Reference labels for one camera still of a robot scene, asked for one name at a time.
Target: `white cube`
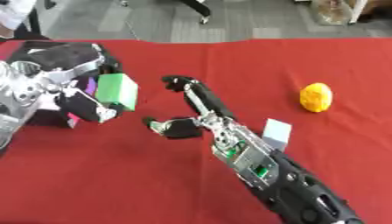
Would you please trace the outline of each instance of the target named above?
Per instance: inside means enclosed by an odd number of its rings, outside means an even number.
[[[291,125],[286,122],[279,122],[274,119],[268,119],[265,124],[262,140],[272,146],[274,149],[284,151],[289,142]]]

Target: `green cube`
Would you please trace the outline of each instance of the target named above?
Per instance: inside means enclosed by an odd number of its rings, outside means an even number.
[[[137,84],[124,73],[101,75],[95,98],[103,104],[121,103],[126,110],[135,110]]]

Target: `chair leg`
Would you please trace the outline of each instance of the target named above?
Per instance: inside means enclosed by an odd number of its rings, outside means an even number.
[[[128,7],[128,1],[127,0],[120,0],[120,5],[123,7]]]
[[[56,6],[56,4],[57,3],[52,0],[45,0],[45,9],[50,10],[51,8]]]
[[[41,26],[39,25],[39,14],[37,9],[33,9],[29,15],[29,22],[31,31],[37,34],[41,34]]]
[[[200,3],[197,0],[181,0],[181,1],[182,3],[191,7],[201,15],[201,20],[200,20],[201,24],[204,25],[208,22],[208,19],[211,16],[211,10],[208,7],[206,7],[203,3]]]

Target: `robotic hand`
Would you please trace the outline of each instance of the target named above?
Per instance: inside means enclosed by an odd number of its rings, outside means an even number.
[[[40,50],[23,52],[0,61],[0,152],[39,109],[43,96],[88,121],[103,123],[121,114],[121,105],[105,108],[76,87],[77,78],[119,69],[101,46],[91,43],[37,42]]]
[[[213,154],[232,168],[245,186],[270,211],[288,224],[363,224],[347,202],[305,168],[266,144],[201,82],[184,76],[163,78],[168,89],[184,91],[198,117],[143,122],[169,138],[199,137],[200,128],[213,133]]]

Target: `yellow ball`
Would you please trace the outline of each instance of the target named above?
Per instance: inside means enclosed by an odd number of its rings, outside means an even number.
[[[311,112],[327,110],[333,102],[333,92],[324,83],[313,83],[300,92],[300,102]]]

